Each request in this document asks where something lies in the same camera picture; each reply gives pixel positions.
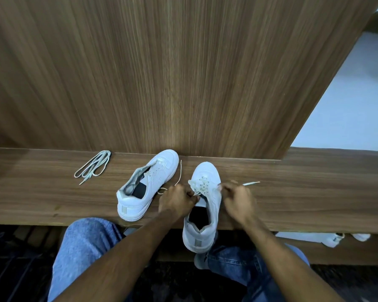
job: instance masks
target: leg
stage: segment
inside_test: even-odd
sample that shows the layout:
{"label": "leg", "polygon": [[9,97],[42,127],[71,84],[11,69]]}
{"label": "leg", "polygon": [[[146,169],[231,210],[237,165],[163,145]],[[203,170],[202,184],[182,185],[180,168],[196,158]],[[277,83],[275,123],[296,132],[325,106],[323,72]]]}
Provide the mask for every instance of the leg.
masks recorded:
{"label": "leg", "polygon": [[116,225],[101,218],[83,218],[66,230],[53,264],[48,302],[60,295],[92,263],[122,239]]}
{"label": "leg", "polygon": [[[304,262],[306,256],[294,246],[288,245]],[[239,247],[213,246],[207,255],[209,269],[217,274],[247,286],[243,302],[284,302],[284,298],[267,270],[260,254]]]}

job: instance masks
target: person's left hand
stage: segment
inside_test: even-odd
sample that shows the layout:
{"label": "person's left hand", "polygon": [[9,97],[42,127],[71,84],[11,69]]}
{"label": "person's left hand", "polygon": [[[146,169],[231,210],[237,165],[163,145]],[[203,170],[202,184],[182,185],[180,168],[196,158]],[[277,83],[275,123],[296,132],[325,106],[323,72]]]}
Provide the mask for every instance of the person's left hand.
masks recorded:
{"label": "person's left hand", "polygon": [[158,212],[171,210],[176,220],[190,213],[191,209],[199,201],[198,196],[193,195],[190,188],[185,188],[182,184],[170,187],[160,197]]}

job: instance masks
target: person's left arm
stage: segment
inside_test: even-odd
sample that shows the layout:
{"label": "person's left arm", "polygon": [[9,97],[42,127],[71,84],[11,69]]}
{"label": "person's left arm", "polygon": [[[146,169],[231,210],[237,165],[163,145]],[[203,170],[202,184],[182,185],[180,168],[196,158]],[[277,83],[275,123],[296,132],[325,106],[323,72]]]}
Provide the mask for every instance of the person's left arm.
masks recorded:
{"label": "person's left arm", "polygon": [[181,184],[170,187],[161,196],[154,219],[96,260],[54,302],[124,301],[161,240],[197,201]]}

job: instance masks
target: black insole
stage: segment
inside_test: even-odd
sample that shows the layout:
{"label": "black insole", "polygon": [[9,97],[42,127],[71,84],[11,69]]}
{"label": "black insole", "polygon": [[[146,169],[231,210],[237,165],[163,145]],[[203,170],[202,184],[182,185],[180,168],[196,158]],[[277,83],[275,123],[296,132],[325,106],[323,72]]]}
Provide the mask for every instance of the black insole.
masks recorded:
{"label": "black insole", "polygon": [[139,182],[139,184],[135,187],[132,196],[142,199],[144,197],[144,194],[146,193],[146,185]]}
{"label": "black insole", "polygon": [[189,214],[189,221],[194,223],[196,227],[201,230],[204,226],[210,224],[207,209],[204,207],[193,207]]}

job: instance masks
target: person's right arm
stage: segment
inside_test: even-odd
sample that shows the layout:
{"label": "person's right arm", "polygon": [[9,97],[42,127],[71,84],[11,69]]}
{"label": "person's right arm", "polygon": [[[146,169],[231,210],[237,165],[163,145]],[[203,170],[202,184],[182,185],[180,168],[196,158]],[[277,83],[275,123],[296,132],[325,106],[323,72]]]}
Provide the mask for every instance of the person's right arm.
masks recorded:
{"label": "person's right arm", "polygon": [[302,259],[267,229],[257,216],[256,199],[249,188],[235,183],[224,183],[220,188],[228,214],[249,235],[287,302],[344,302]]}

